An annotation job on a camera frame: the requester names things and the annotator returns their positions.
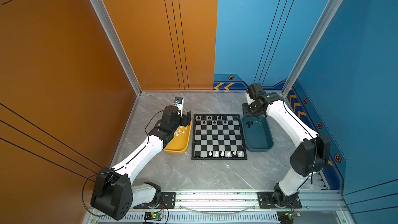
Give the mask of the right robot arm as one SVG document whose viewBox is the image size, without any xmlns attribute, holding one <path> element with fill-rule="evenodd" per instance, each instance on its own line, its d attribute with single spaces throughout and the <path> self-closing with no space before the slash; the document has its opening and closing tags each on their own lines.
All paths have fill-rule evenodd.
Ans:
<svg viewBox="0 0 398 224">
<path fill-rule="evenodd" d="M 259 83 L 248 86 L 246 99 L 244 113 L 250 117 L 273 118 L 295 145 L 295 151 L 290 156 L 291 168 L 275 185 L 269 199 L 269 203 L 277 208 L 291 207 L 299 198 L 299 189 L 328 164 L 330 139 L 307 126 L 289 109 L 282 96 L 276 92 L 265 92 Z"/>
</svg>

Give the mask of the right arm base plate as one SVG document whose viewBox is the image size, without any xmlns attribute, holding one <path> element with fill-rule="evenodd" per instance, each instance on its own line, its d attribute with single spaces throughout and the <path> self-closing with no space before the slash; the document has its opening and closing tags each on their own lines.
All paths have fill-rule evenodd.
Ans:
<svg viewBox="0 0 398 224">
<path fill-rule="evenodd" d="M 299 192 L 291 196 L 285 196 L 282 192 L 279 191 L 264 191 L 258 192 L 257 197 L 260 208 L 302 208 L 301 200 L 299 198 Z"/>
</svg>

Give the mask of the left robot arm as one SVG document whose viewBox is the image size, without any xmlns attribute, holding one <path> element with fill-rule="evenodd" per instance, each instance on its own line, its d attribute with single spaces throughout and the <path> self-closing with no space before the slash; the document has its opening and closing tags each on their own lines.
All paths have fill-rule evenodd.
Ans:
<svg viewBox="0 0 398 224">
<path fill-rule="evenodd" d="M 147 132 L 141 145 L 112 168 L 103 167 L 97 174 L 90 205 L 114 220 L 121 220 L 131 207 L 161 203 L 161 187 L 149 181 L 133 186 L 148 162 L 163 151 L 191 124 L 191 112 L 183 113 L 182 98 L 161 111 L 162 118 Z"/>
</svg>

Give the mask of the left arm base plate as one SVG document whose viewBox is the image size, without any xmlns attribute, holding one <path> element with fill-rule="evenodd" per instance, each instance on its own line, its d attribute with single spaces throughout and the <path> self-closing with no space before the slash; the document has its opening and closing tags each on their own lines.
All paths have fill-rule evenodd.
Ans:
<svg viewBox="0 0 398 224">
<path fill-rule="evenodd" d="M 160 194 L 155 195 L 154 199 L 149 203 L 143 203 L 133 207 L 134 209 L 161 209 L 165 207 L 167 209 L 173 209 L 176 202 L 176 192 L 162 191 Z"/>
</svg>

